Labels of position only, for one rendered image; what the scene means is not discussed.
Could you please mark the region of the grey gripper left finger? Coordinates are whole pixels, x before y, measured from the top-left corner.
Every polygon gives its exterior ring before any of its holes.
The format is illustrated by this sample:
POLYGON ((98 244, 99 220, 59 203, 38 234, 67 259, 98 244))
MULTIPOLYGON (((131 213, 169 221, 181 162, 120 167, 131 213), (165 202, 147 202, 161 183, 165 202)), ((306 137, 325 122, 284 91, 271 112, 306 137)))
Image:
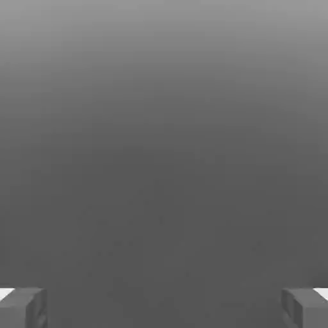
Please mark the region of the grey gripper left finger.
POLYGON ((0 328, 48 328, 47 290, 0 288, 0 328))

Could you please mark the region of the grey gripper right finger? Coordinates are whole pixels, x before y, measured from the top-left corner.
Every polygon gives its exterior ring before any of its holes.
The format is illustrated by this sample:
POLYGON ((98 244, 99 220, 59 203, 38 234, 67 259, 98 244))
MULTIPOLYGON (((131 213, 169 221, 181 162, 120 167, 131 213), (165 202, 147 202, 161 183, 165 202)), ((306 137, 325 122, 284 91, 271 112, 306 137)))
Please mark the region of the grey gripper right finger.
POLYGON ((284 288, 280 300, 286 328, 328 328, 328 288, 284 288))

